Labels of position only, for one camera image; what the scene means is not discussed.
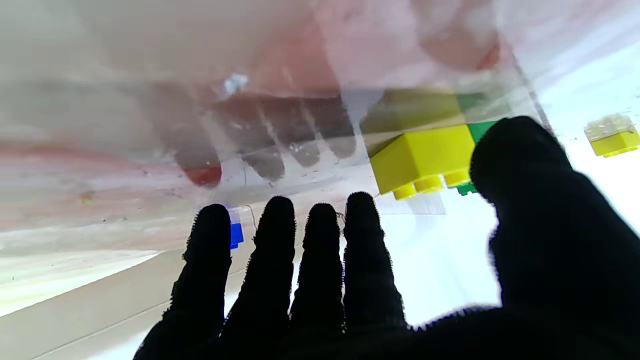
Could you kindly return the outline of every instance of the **green lego brick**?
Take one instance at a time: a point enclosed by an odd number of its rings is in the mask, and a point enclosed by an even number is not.
[[[467,124],[469,127],[469,131],[471,132],[471,137],[474,138],[474,142],[478,143],[480,139],[484,136],[487,130],[492,127],[497,121],[489,121],[489,122],[480,122],[478,124]]]
[[[456,187],[456,189],[458,189],[458,194],[460,194],[462,196],[467,196],[467,195],[469,195],[469,193],[477,193],[478,192],[473,183],[466,183],[464,185],[460,185],[460,186]]]

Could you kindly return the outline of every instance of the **transparent plastic sheet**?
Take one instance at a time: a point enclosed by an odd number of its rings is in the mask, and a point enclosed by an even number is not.
[[[531,115],[580,134],[633,111],[620,79],[640,78],[633,0],[0,10],[3,256],[177,249],[211,202],[249,206],[250,238],[274,194],[303,224],[316,202],[377,194],[368,158],[402,132]]]

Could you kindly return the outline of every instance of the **blue lego brick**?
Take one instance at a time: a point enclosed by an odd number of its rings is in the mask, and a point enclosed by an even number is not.
[[[231,249],[237,249],[238,244],[241,242],[244,242],[244,238],[242,236],[242,225],[231,224]]]

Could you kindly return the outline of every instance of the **small yellow block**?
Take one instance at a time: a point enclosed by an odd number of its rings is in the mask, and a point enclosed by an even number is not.
[[[591,142],[596,155],[605,158],[637,150],[638,145],[640,145],[640,135],[635,131],[626,131]]]
[[[475,142],[466,125],[406,133],[371,159],[380,193],[397,200],[468,183]]]

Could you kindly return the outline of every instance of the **gloved hand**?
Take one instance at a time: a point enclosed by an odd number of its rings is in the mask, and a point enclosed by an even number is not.
[[[370,195],[354,193],[347,203],[344,306],[337,214],[329,204],[317,204],[309,213],[298,289],[288,313],[295,230],[291,201],[272,198],[253,239],[256,248],[244,284],[225,321],[229,215],[217,204],[201,210],[171,306],[135,359],[306,357],[305,352],[361,335],[406,331],[402,298]]]

